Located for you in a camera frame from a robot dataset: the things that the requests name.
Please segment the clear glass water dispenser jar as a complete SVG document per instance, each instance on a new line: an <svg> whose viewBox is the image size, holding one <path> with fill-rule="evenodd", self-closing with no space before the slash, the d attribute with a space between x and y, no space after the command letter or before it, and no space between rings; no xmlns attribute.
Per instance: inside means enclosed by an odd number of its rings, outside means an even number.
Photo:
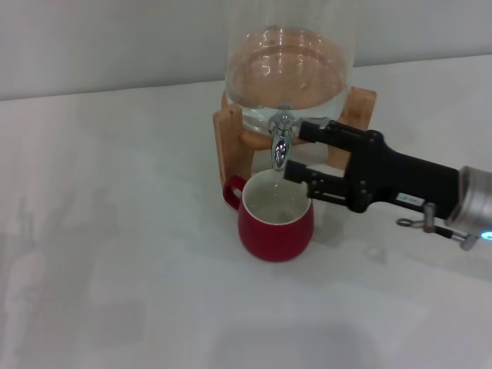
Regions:
<svg viewBox="0 0 492 369"><path fill-rule="evenodd" d="M338 119L351 84L361 0L225 0L225 91L247 128L270 118Z"/></svg>

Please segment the red cup with white inside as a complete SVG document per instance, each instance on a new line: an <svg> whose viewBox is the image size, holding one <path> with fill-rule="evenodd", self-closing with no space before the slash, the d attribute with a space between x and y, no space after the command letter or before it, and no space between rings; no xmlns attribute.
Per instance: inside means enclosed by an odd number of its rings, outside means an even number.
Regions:
<svg viewBox="0 0 492 369"><path fill-rule="evenodd" d="M314 206L304 185L267 170L249 180L230 177L222 194L238 212L241 243L256 258L290 261L309 245L314 233Z"/></svg>

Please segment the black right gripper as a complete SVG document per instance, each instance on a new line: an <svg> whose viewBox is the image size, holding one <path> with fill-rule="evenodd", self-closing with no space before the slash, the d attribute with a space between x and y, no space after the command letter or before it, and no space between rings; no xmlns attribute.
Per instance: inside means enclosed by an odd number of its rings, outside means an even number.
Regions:
<svg viewBox="0 0 492 369"><path fill-rule="evenodd" d="M318 124L303 119L298 137L351 153L344 177L328 175L300 162L288 160L284 179L306 184L307 197L364 213L375 202L423 211L436 206L436 217L448 218L458 203L459 172L389 148L384 136L365 132L331 119Z"/></svg>

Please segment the chrome faucet with lever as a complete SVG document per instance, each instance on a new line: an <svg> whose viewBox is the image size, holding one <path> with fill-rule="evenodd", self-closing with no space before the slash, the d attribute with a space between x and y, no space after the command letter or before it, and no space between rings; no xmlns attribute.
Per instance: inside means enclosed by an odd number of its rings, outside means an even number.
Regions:
<svg viewBox="0 0 492 369"><path fill-rule="evenodd" d="M307 121L315 127L324 127L331 120L328 117L296 118L290 111L277 111L268 120L271 135L271 163L275 171L283 171L295 145L307 144L299 138L301 124Z"/></svg>

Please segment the wooden dispenser stand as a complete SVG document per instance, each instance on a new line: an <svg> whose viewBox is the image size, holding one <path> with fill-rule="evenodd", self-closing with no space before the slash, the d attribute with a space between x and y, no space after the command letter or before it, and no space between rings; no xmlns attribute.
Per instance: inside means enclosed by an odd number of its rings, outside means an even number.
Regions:
<svg viewBox="0 0 492 369"><path fill-rule="evenodd" d="M376 100L375 91L350 88L339 122L367 130ZM241 108L229 104L225 93L221 96L221 110L214 113L213 122L221 182L233 175L249 179L253 171L254 153L270 151L271 137L246 129Z"/></svg>

